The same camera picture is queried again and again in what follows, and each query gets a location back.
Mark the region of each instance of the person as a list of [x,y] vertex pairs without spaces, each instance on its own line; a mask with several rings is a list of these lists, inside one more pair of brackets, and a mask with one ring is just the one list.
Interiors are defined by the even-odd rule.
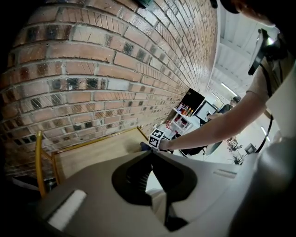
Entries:
[[220,109],[217,113],[214,114],[209,114],[207,116],[208,120],[209,119],[215,119],[217,117],[219,117],[220,115],[228,112],[229,110],[231,110],[234,106],[236,106],[239,102],[240,102],[241,98],[239,96],[235,96],[234,98],[232,98],[232,100],[230,101],[229,104],[224,105],[222,107],[222,109]]
[[[276,26],[278,36],[286,45],[287,56],[276,61],[263,59],[262,65],[268,73],[271,90],[274,93],[289,75],[295,64],[294,32],[290,23],[294,22],[296,1],[282,0],[221,0],[222,5],[231,13],[242,13],[262,24]],[[171,141],[161,140],[161,150],[189,149],[210,145],[235,136],[244,130],[266,111],[269,99],[264,69],[260,66],[246,95],[230,111],[218,116],[202,127]]]

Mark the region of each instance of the hand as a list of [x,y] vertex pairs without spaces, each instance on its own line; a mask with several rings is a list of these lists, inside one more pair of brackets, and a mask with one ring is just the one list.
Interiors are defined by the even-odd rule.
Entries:
[[162,139],[159,143],[159,150],[168,150],[170,145],[170,141]]

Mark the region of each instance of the ceiling beam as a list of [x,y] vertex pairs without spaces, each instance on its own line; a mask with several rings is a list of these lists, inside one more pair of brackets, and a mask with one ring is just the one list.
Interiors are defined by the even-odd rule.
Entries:
[[217,70],[219,70],[220,72],[222,72],[224,75],[226,75],[227,77],[229,77],[231,80],[233,80],[237,85],[239,86],[243,86],[244,84],[242,83],[242,81],[237,78],[234,74],[232,74],[230,71],[226,70],[224,67],[216,64],[215,68]]
[[247,52],[245,52],[241,47],[237,46],[236,44],[224,39],[224,38],[220,38],[220,45],[221,46],[226,46],[227,48],[231,49],[232,51],[240,54],[241,56],[243,56],[246,60],[251,61],[251,55],[248,54]]

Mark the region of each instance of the green object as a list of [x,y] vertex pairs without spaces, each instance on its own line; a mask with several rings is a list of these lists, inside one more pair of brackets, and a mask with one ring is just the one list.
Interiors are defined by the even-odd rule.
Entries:
[[151,5],[153,0],[135,0],[136,2],[139,2],[142,6],[148,7]]

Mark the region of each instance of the cable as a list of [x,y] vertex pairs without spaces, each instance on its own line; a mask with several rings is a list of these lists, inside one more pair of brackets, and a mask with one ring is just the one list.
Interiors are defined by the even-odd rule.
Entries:
[[[264,74],[264,76],[265,76],[266,85],[267,85],[267,92],[268,92],[268,96],[269,96],[269,98],[270,98],[270,97],[272,96],[270,77],[269,77],[268,72],[267,72],[267,70],[265,69],[265,67],[264,67],[262,64],[260,64],[260,66],[261,66],[262,69],[263,69],[263,74]],[[263,148],[263,146],[264,146],[264,144],[265,144],[265,142],[266,142],[266,139],[267,139],[267,137],[268,137],[268,134],[269,134],[269,132],[270,132],[270,130],[271,130],[272,121],[273,121],[273,116],[271,115],[270,122],[269,122],[269,126],[268,126],[268,129],[267,129],[267,132],[266,132],[266,135],[265,135],[265,137],[264,137],[263,142],[261,143],[261,145],[260,145],[259,148],[257,149],[256,153],[259,153],[259,152],[262,150],[262,148]]]

